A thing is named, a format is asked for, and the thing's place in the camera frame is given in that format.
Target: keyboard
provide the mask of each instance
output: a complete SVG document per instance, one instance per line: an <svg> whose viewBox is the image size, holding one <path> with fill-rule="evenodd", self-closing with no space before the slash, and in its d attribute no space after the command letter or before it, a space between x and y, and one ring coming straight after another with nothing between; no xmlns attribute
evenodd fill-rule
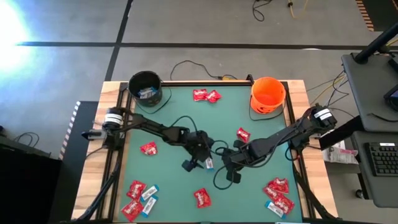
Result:
<svg viewBox="0 0 398 224"><path fill-rule="evenodd" d="M398 144L368 142L364 146L374 176L398 177Z"/></svg>

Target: wooden frame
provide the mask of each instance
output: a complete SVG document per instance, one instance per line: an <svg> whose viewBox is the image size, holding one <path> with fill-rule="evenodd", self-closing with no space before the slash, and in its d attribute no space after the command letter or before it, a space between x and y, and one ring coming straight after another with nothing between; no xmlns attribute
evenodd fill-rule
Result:
<svg viewBox="0 0 398 224"><path fill-rule="evenodd" d="M307 93L305 91L305 86L303 80L281 80L287 82L290 91L290 99L292 102L292 109L295 115L295 118L301 117L303 112L309 107ZM219 84L230 84L234 85L242 85L243 82L249 83L249 81L242 81L242 80L229 80L229 81L169 81L165 82L169 85L189 85L190 83L204 84L204 85L219 85ZM101 97L99 99L98 110L96 113L95 118L95 129L100 129L101 126L99 124L102 123L104 120L104 116L106 114L106 110L110 107L116 105L116 101L119 95L119 86L120 82L104 82ZM122 105L126 105L127 97L124 96L122 100ZM134 111L135 104L134 101L131 103L131 110ZM284 116L286 120L286 125L290 124L289 112L288 108L285 107ZM126 148L128 147L130 140L129 133L126 136ZM99 148L102 144L102 141L92 141L88 147L88 153L94 151L95 149ZM311 145L319 146L318 141L311 141ZM113 169L114 164L116 162L116 155L118 152L113 152L113 159L111 167ZM96 154L93 154L85 163L83 168L83 173L81 176L79 191L76 198L75 207L73 210L72 218L77 218L86 210L86 208L90 205L93 201L95 196L100 191L101 187L101 179L104 171L104 163L106 159L107 152L105 150L99 151ZM120 181L124 180L124 169L125 163L127 159L127 150L123 151L123 160L121 166L121 173L119 177L119 184L116 194L116 204L115 204L115 215L113 217L114 221L117 221L117 214L120 210L120 196L123 194L122 186L123 183ZM326 173L325 164L323 161L322 153L318 149L306 148L303 151L303 160L305 162L305 167L308 176L308 182L310 185L311 190L317 196L319 201L325 206L325 208L334 216L337 215L335 202L333 200L333 194L331 192L330 183L328 180L328 176ZM296 168L300 171L300 166L297 161L295 161ZM307 199L305 198L302 189L298 187L300 201L302 204L302 213L303 217L309 217L309 211L307 208ZM104 210L103 216L108 215L108 208L109 208L109 200L110 200L110 192L111 189L108 191L105 200L104 200Z"/></svg>

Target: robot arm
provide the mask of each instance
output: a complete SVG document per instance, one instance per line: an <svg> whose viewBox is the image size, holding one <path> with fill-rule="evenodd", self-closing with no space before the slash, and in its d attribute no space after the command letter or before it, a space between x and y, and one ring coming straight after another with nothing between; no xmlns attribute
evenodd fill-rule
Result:
<svg viewBox="0 0 398 224"><path fill-rule="evenodd" d="M125 127L122 127L123 116L132 118ZM162 140L172 146L182 146L191 155L190 161L184 161L182 167L190 172L196 166L203 168L198 161L204 162L210 157L210 149L214 140L209 138L204 131L190 132L188 128L177 126L164 126L153 120L145 118L141 114L132 113L126 108L110 108L106 112L103 129L108 136L125 132L130 129L140 129L161 137Z"/></svg>
<svg viewBox="0 0 398 224"><path fill-rule="evenodd" d="M237 171L243 167L252 167L266 159L275 151L275 148L289 142L291 149L302 150L308 145L309 137L315 133L324 134L333 129L337 123L329 109L316 105L304 112L296 123L280 130L268 138L252 140L245 144L235 141L234 147L238 151L225 149L222 160L227 169L227 179L239 183L241 175Z"/></svg>

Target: yellow cable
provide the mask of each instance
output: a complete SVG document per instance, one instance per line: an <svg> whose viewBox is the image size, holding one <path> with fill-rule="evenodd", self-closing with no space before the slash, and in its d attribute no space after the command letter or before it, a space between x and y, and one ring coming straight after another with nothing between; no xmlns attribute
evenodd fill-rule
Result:
<svg viewBox="0 0 398 224"><path fill-rule="evenodd" d="M294 19L297 19L298 17L302 16L305 13L305 10L307 9L308 0L305 0L303 11L300 13L300 15L294 16L292 0L287 0L287 2L292 4L291 6L289 6L289 8L290 8L290 14Z"/></svg>
<svg viewBox="0 0 398 224"><path fill-rule="evenodd" d="M326 87L321 93L318 94L317 97L315 97L315 99L310 103L310 105L312 105L319 97L321 97L328 89L330 89L333 86L333 84L336 84L340 82L343 78L345 78L345 76L346 74L344 74L342 77L337 78L332 84Z"/></svg>
<svg viewBox="0 0 398 224"><path fill-rule="evenodd" d="M390 45L392 45L393 43L395 43L395 42L397 42L397 41L398 41L398 38L396 38L395 40L392 40L392 41L388 42L386 45L387 45L387 46L390 46Z"/></svg>

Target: wooden table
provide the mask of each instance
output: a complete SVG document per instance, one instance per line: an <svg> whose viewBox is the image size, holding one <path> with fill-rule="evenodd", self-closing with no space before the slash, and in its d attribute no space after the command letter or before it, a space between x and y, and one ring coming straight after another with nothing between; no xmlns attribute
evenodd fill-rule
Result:
<svg viewBox="0 0 398 224"><path fill-rule="evenodd" d="M293 111L296 119L301 117L301 115L304 113L304 111L309 108L310 104L308 102L308 96L307 92L305 91L305 85L303 80L282 80L286 81L289 85L289 91L290 91L290 97L293 105ZM214 82L241 82L241 81L214 81ZM96 117L95 117L95 123L93 128L95 129L101 129L101 124L104 120L104 116L106 114L106 110L108 108L116 106L116 101L118 98L118 93L119 93L119 85L120 82L104 82L102 91L101 91L101 97L99 98L99 103L98 103L98 109L96 112ZM126 104L126 97L123 99L123 105ZM132 102L131 105L131 110L134 111L134 101ZM286 125L290 124L290 119L289 119L289 112L287 111L287 107L285 108L284 111L285 115L285 120L286 120ZM126 138L126 145L128 146L130 137L128 136L129 133L127 133L127 138ZM318 146L319 143L316 140L311 140L310 144L312 146ZM102 140L96 140L90 142L88 146L88 152L90 153L94 151L95 149L101 147L102 145ZM113 164L111 167L111 170L113 170L113 166L116 160L116 154L117 152L114 152L113 155ZM95 154L91 155L86 161L85 165L83 168L83 173L81 175L81 180L80 180L80 186L75 202L75 207L73 210L72 218L78 218L80 215L83 214L83 212L86 210L86 208L92 203L94 198L97 196L98 192L100 191L101 188L101 181L103 177L103 172L104 172L104 165L105 165L105 160L106 160L106 155L107 151L102 150L98 151ZM127 156L123 156L123 163L121 167L121 174L119 181L123 181L124 179L124 168L125 168L125 162L124 160L127 158ZM329 183L329 178L328 174L326 172L326 167L325 163L323 161L322 153L318 149L313 149L313 148L306 148L303 151L303 159L307 171L307 176L308 176L308 181L310 184L310 188L312 192L315 194L315 196L319 199L320 203L335 217L338 216L337 210L336 210L336 205L335 201L333 199L333 194L331 192L330 188L330 183ZM300 167L298 166L298 162L295 162L296 168L300 171ZM116 212L114 213L114 221L117 221L117 216L118 216L118 211L120 210L119 208L119 199L122 194L121 192L121 187L122 183L119 183L119 188L118 188L118 196L116 199ZM104 206L104 212L103 215L106 216L108 212L107 206L109 205L109 198L110 198L110 192L111 189L108 191L109 193L107 194L105 198L105 206ZM302 192L301 188L299 187L299 194L300 194L300 201L302 204L302 210L303 210L303 215L304 217L309 217L308 216L308 210L307 210L307 203L305 199L305 195Z"/></svg>

